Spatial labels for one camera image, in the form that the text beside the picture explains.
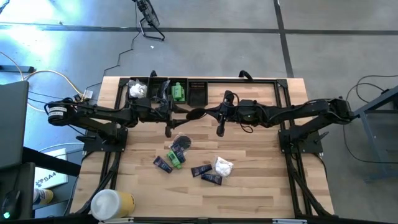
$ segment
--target wooden tabletop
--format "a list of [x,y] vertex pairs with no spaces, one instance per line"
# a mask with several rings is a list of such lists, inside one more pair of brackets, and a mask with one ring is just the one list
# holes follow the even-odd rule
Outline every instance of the wooden tabletop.
[[[98,104],[114,107],[120,77],[104,77]],[[307,101],[304,81],[288,78],[292,104]],[[225,90],[240,99],[255,99],[275,105],[274,89],[269,84],[209,84],[208,107],[221,103]],[[309,118],[296,120],[303,124]],[[164,135],[165,124],[139,123],[129,129],[126,150],[122,154],[116,190],[129,192],[136,199],[132,217],[213,217],[213,218],[291,218],[294,217],[286,161],[280,153],[279,126],[253,128],[245,133],[238,124],[227,123],[223,138],[216,135],[217,121],[211,116],[191,121],[173,130],[172,138]],[[153,161],[165,155],[178,134],[193,139],[182,170],[168,174]],[[209,164],[220,156],[234,164],[223,185],[193,178],[191,167]],[[84,160],[71,212],[77,211],[97,187],[103,163],[103,152],[92,153]],[[314,196],[333,213],[328,183],[321,162],[312,154],[303,154],[307,184]],[[301,191],[300,208],[304,211]]]

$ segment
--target concrete floor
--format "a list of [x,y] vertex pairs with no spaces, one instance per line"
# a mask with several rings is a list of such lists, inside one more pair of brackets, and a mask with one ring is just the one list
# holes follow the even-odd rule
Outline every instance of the concrete floor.
[[[13,0],[0,15],[4,22],[35,22],[68,25],[134,27],[134,5],[130,0],[48,1]],[[280,0],[286,29],[396,30],[398,3],[394,0]],[[152,0],[161,27],[277,29],[272,0]],[[130,47],[134,32],[39,31],[16,27],[0,30],[0,50],[20,65],[66,74],[80,90],[102,80],[103,70],[116,65],[118,54]],[[165,33],[166,41],[139,36],[134,51],[121,57],[120,67],[106,75],[235,77],[242,69],[254,77],[286,77],[279,34],[253,33]],[[295,77],[305,79],[309,98],[345,96],[365,75],[396,75],[398,40],[395,35],[287,35]],[[0,64],[10,64],[0,57]],[[18,81],[19,75],[0,73],[0,84]],[[396,86],[398,78],[370,78],[382,88]],[[360,87],[365,99],[380,93]],[[38,74],[30,90],[53,96],[75,94],[60,77]],[[94,88],[98,94],[99,86]],[[31,95],[43,101],[51,99]],[[353,109],[363,103],[352,94]],[[54,127],[46,115],[28,109],[25,145],[35,149],[77,142],[68,127]],[[365,184],[377,166],[354,160],[345,149],[341,126],[331,125],[323,139],[324,160],[335,213],[341,217],[396,222],[397,179]],[[373,160],[362,125],[347,127],[348,144],[358,157]],[[38,217],[60,215],[65,203],[37,211]]]

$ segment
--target cylindrical motor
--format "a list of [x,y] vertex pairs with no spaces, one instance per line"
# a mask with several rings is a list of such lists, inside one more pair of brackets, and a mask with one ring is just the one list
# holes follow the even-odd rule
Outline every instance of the cylindrical motor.
[[68,109],[63,105],[49,105],[49,123],[58,125],[57,121],[66,120],[68,117]]

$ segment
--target desk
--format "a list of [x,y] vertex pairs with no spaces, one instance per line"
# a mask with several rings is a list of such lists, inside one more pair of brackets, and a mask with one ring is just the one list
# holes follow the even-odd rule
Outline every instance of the desk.
[[[120,77],[104,77],[98,104],[113,108]],[[292,104],[307,101],[304,81],[287,79]],[[210,83],[208,107],[217,106],[224,91],[237,93],[240,99],[256,99],[275,105],[273,87],[267,84]],[[296,120],[303,124],[307,119]],[[280,153],[279,126],[254,128],[245,133],[238,124],[227,123],[223,138],[216,135],[217,122],[210,116],[191,121],[164,136],[165,124],[139,123],[129,130],[126,150],[122,154],[116,190],[132,193],[136,199],[133,217],[213,217],[273,218],[294,217],[285,157]],[[174,136],[183,132],[193,139],[182,170],[171,174],[152,164],[156,156],[165,158]],[[223,185],[192,178],[191,167],[213,162],[220,156],[234,163]],[[71,212],[77,211],[97,187],[103,152],[94,152],[84,160]],[[333,213],[325,171],[314,155],[303,154],[309,189],[325,209]],[[301,192],[300,208],[304,211]]]

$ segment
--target white cable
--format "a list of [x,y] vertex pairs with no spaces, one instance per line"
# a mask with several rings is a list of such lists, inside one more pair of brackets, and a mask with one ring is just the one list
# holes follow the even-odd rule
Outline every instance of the white cable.
[[[63,77],[64,79],[66,79],[66,81],[72,86],[72,88],[73,88],[78,94],[83,95],[83,94],[76,88],[76,86],[75,86],[64,74],[62,74],[62,73],[59,73],[59,72],[56,72],[56,71],[53,71],[53,70],[39,70],[39,71],[33,72],[33,73],[27,75],[26,77],[24,77],[24,75],[22,74],[22,71],[21,71],[21,69],[19,68],[18,64],[17,64],[12,58],[8,57],[8,56],[7,56],[5,53],[3,53],[3,52],[0,52],[0,54],[4,55],[6,58],[8,58],[10,61],[12,61],[12,62],[14,63],[14,65],[17,67],[17,69],[18,69],[18,71],[19,71],[19,73],[20,73],[20,75],[21,75],[22,81],[24,81],[25,79],[28,80],[32,75],[35,75],[35,74],[40,73],[40,72],[52,72],[52,73],[55,73],[55,74],[57,74],[57,75],[60,75],[60,76]],[[40,110],[40,109],[38,109],[38,108],[32,106],[29,102],[27,103],[27,105],[28,105],[29,107],[31,107],[32,109],[34,109],[34,110],[37,110],[37,111],[40,111],[40,112],[45,112],[44,110]]]
[[44,149],[41,149],[41,150],[39,150],[38,152],[42,152],[42,151],[44,151],[44,150],[46,150],[46,149],[51,149],[51,148],[53,148],[53,147],[67,146],[67,145],[74,145],[74,144],[84,144],[84,143],[82,143],[82,142],[71,142],[71,143],[56,144],[56,145],[53,145],[53,146],[45,147]]

